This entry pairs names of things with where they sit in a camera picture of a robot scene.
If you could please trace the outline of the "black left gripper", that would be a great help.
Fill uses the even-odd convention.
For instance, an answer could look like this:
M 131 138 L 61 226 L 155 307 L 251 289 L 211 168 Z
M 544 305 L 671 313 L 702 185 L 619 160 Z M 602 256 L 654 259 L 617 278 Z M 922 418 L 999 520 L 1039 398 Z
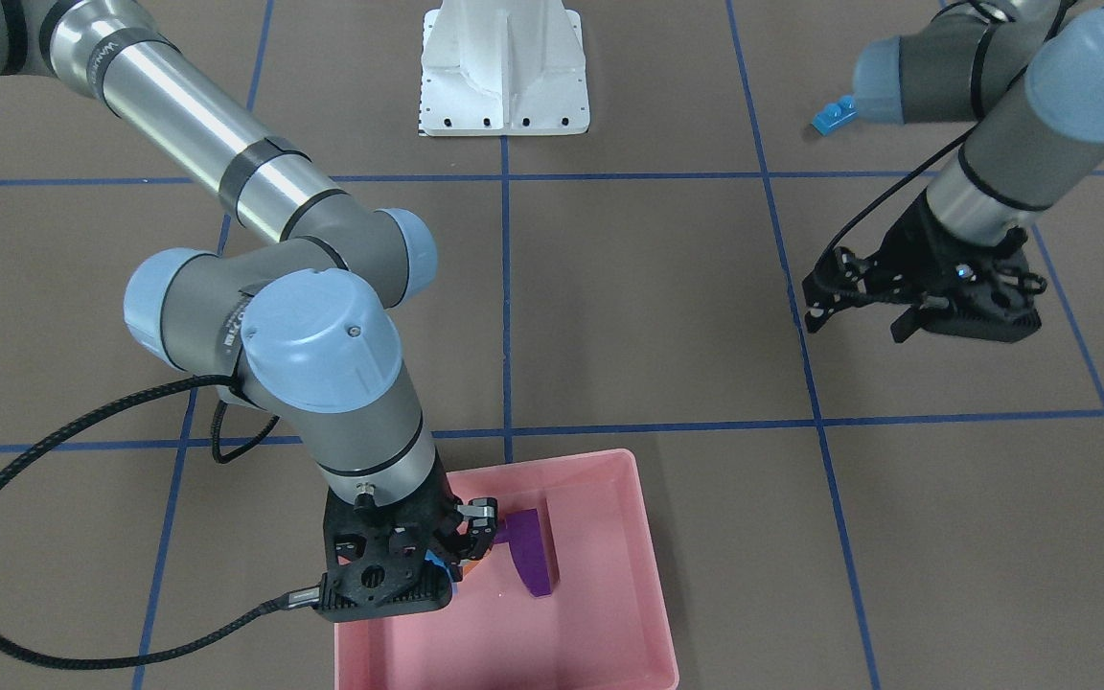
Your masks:
M 907 298 L 890 333 L 904 342 L 920 331 L 995 342 L 1018 342 L 1042 328 L 1037 296 L 1044 276 L 1025 257 L 1028 232 L 1015 226 L 994 247 L 951 235 L 920 193 L 884 238 L 884 289 L 864 287 L 882 278 L 875 262 L 853 250 L 827 250 L 802 280 L 803 326 L 818 333 L 834 314 Z

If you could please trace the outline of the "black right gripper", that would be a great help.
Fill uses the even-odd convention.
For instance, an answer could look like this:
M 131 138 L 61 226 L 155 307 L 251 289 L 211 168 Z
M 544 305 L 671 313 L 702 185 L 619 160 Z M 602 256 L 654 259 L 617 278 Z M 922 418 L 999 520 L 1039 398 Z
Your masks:
M 488 554 L 498 524 L 496 498 L 461 503 L 440 460 L 415 493 L 393 505 L 355 505 L 326 493 L 321 614 L 421 614 L 446 607 L 460 575 L 457 566 Z M 424 560 L 427 550 L 450 564 L 454 578 Z

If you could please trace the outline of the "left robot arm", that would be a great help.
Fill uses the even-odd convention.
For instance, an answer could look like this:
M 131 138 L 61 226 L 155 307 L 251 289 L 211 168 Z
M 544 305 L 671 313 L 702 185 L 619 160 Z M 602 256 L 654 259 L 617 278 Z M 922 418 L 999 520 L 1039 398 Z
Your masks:
M 884 302 L 890 333 L 1018 342 L 1040 328 L 1047 278 L 1029 231 L 1104 161 L 1104 6 L 955 1 L 916 34 L 868 44 L 853 110 L 868 123 L 965 123 L 940 172 L 860 255 L 832 238 L 803 279 L 803 326 Z

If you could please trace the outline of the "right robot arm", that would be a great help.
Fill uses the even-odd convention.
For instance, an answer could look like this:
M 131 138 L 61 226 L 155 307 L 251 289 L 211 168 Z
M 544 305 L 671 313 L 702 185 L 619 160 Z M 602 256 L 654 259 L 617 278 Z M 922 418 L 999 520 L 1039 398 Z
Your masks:
M 493 537 L 491 499 L 452 493 L 390 311 L 429 287 L 432 232 L 360 205 L 220 88 L 137 1 L 0 1 L 0 76 L 95 100 L 167 153 L 246 233 L 162 250 L 128 279 L 128 331 L 206 376 L 220 406 L 288 424 L 328 485 L 323 577 L 297 599 L 336 623 L 450 603 Z

